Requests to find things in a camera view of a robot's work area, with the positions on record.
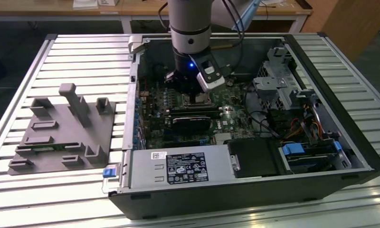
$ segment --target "warning label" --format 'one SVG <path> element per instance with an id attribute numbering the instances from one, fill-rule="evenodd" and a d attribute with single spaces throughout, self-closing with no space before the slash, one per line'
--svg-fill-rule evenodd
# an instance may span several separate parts
<path id="1" fill-rule="evenodd" d="M 167 155 L 165 163 L 169 184 L 208 181 L 204 153 Z"/>

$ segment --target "sticker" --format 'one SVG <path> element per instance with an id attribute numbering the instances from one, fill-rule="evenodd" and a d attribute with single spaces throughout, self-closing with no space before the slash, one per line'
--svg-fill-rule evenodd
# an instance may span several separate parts
<path id="1" fill-rule="evenodd" d="M 100 12 L 100 14 L 119 14 L 119 12 Z"/>
<path id="2" fill-rule="evenodd" d="M 165 155 L 165 163 L 169 184 L 208 181 L 204 153 Z"/>
<path id="3" fill-rule="evenodd" d="M 167 152 L 152 152 L 151 159 L 165 159 Z"/>

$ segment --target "metal slatted platform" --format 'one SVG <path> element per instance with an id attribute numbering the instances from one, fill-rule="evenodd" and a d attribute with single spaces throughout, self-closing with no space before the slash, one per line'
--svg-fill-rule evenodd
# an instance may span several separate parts
<path id="1" fill-rule="evenodd" d="M 380 155 L 380 94 L 327 38 L 293 36 Z M 53 104 L 67 103 L 57 94 L 65 82 L 77 85 L 87 102 L 97 97 L 117 102 L 109 163 L 120 162 L 127 47 L 128 35 L 60 35 L 45 41 L 0 122 L 0 227 L 380 227 L 380 177 L 308 203 L 131 221 L 107 199 L 108 188 L 119 182 L 111 179 L 105 186 L 101 169 L 9 176 L 8 163 L 33 115 L 32 100 L 48 96 Z"/>

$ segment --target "white box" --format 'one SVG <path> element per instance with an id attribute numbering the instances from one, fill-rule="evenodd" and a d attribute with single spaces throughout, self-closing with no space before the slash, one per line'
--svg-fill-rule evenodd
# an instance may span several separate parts
<path id="1" fill-rule="evenodd" d="M 99 5 L 101 6 L 115 6 L 119 0 L 99 0 Z"/>
<path id="2" fill-rule="evenodd" d="M 99 9 L 97 0 L 73 0 L 73 10 Z"/>

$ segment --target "barcode label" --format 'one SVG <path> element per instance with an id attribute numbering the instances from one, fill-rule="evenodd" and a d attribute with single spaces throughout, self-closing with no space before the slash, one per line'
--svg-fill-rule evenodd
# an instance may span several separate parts
<path id="1" fill-rule="evenodd" d="M 167 152 L 152 152 L 151 159 L 165 159 Z"/>

